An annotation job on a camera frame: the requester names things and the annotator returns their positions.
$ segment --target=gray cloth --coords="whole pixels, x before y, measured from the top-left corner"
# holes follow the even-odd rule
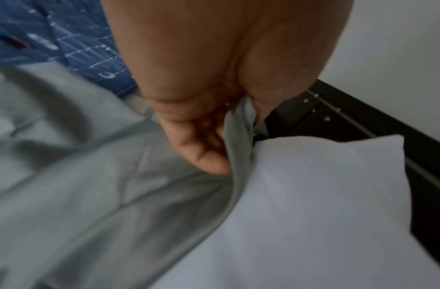
[[[253,120],[249,100],[228,113],[233,176],[208,175],[61,66],[0,67],[0,289],[150,285],[238,201]]]

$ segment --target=white wall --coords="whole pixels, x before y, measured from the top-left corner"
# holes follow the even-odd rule
[[[356,0],[320,79],[440,141],[440,0]]]

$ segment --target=blue quilt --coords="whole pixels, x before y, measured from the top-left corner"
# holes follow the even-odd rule
[[[120,98],[136,89],[99,0],[0,0],[0,64],[47,61]]]

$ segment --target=metal strip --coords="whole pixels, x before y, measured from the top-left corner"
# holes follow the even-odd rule
[[[341,111],[340,108],[335,107],[334,105],[332,105],[331,103],[327,102],[326,100],[324,100],[322,97],[320,97],[320,95],[318,93],[315,93],[311,90],[307,90],[307,92],[309,94],[311,94],[313,97],[317,98],[318,100],[320,100],[320,102],[322,102],[324,105],[326,105],[327,107],[329,107],[330,109],[332,109],[333,111],[335,111],[337,114],[339,114],[342,118],[344,118],[346,121],[348,121],[349,123],[351,123],[353,126],[355,126],[356,128],[358,128],[359,130],[361,130],[362,132],[364,132],[368,137],[370,138],[376,138],[378,137],[378,135],[376,135],[375,133],[373,133],[372,131],[370,131],[369,129],[367,129],[366,127],[362,126],[359,122],[357,122],[356,120],[352,119],[350,116],[348,116],[347,114],[345,114],[344,112]],[[412,160],[409,157],[405,157],[405,163],[406,165],[408,165],[411,169],[413,169],[414,171],[416,171],[418,174],[420,174],[424,179],[426,179],[428,182],[430,182],[433,186],[437,187],[440,190],[440,179],[437,178],[435,175],[433,175],[432,173],[428,172],[426,169],[424,169],[421,165],[419,165],[418,163],[416,163],[414,160]]]

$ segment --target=wall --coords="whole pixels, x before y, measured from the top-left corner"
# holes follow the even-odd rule
[[[440,0],[356,0],[320,79],[440,141]]]

